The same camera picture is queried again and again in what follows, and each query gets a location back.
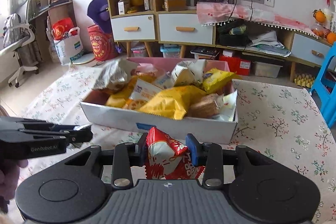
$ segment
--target white drawer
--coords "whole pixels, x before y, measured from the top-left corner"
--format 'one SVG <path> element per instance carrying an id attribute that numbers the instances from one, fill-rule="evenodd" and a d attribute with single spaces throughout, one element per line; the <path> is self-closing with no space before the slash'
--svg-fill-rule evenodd
<path id="1" fill-rule="evenodd" d="M 322 65 L 324 58 L 327 56 L 327 53 L 330 49 L 331 47 L 323 43 L 296 33 L 294 35 L 291 56 L 309 61 L 317 65 Z M 323 56 L 316 56 L 312 53 L 312 51 L 318 52 Z M 332 59 L 329 65 L 329 69 L 334 70 L 335 66 L 336 60 Z"/>
<path id="2" fill-rule="evenodd" d="M 159 14 L 159 26 L 161 41 L 212 45 L 212 26 L 202 27 L 196 14 Z"/>
<path id="3" fill-rule="evenodd" d="M 115 41 L 156 40 L 154 15 L 113 18 L 111 24 Z"/>

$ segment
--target paper stack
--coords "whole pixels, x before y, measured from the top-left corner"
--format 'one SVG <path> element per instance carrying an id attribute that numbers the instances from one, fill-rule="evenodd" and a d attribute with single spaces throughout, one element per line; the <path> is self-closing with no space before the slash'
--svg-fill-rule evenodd
<path id="1" fill-rule="evenodd" d="M 275 31 L 261 34 L 257 37 L 250 37 L 252 44 L 249 47 L 257 48 L 259 51 L 267 54 L 275 54 L 287 57 L 291 52 L 278 41 L 277 33 Z"/>

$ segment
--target white tote bag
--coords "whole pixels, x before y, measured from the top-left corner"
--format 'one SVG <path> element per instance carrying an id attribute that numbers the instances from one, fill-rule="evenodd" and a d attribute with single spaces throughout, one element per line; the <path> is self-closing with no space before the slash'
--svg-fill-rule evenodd
<path id="1" fill-rule="evenodd" d="M 80 58 L 84 53 L 84 47 L 79 37 L 79 28 L 75 27 L 69 31 L 69 37 L 62 40 L 54 40 L 56 52 L 62 65 L 68 65 L 71 61 Z"/>

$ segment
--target blue plastic stool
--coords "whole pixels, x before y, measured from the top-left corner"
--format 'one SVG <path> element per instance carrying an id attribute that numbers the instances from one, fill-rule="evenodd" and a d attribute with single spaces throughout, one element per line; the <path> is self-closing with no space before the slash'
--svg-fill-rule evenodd
<path id="1" fill-rule="evenodd" d="M 329 128 L 331 128 L 336 121 L 336 89 L 334 88 L 335 82 L 326 79 L 325 74 L 334 56 L 336 56 L 336 43 L 331 47 L 325 57 L 320 72 L 310 91 L 311 94 L 316 91 L 319 95 L 321 99 L 320 111 Z M 333 89 L 331 93 L 327 90 L 326 86 Z"/>

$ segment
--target cabinet leg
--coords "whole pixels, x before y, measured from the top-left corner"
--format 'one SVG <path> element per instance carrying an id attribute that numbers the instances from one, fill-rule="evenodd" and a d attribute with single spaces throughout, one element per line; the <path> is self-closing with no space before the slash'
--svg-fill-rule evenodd
<path id="1" fill-rule="evenodd" d="M 186 45 L 181 45 L 180 58 L 184 58 L 186 48 L 187 48 Z"/>
<path id="2" fill-rule="evenodd" d="M 127 57 L 131 57 L 131 41 L 126 42 Z"/>
<path id="3" fill-rule="evenodd" d="M 147 49 L 147 52 L 148 52 L 148 56 L 149 57 L 153 57 L 153 53 L 152 53 L 152 48 L 151 48 L 150 42 L 144 42 L 144 43 L 145 43 L 145 46 L 146 46 L 146 49 Z"/>
<path id="4" fill-rule="evenodd" d="M 292 66 L 291 66 L 291 76 L 290 76 L 290 81 L 294 82 L 294 76 L 295 76 L 295 62 L 292 62 Z"/>

